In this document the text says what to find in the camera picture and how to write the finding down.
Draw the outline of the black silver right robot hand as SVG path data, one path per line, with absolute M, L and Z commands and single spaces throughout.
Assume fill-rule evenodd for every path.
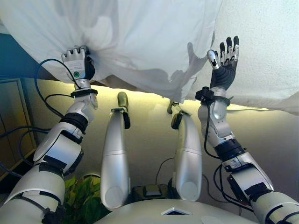
M 234 81 L 239 58 L 239 37 L 235 36 L 233 41 L 232 46 L 231 37 L 226 39 L 227 48 L 224 42 L 220 43 L 220 57 L 217 51 L 212 49 L 207 52 L 207 58 L 213 69 L 210 89 L 219 87 L 227 90 Z

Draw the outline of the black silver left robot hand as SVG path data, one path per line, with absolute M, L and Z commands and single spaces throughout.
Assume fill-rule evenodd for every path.
M 71 72 L 71 79 L 76 81 L 78 88 L 90 88 L 90 81 L 95 74 L 93 60 L 88 56 L 90 54 L 88 48 L 83 46 L 75 46 L 68 49 L 61 55 L 63 63 Z

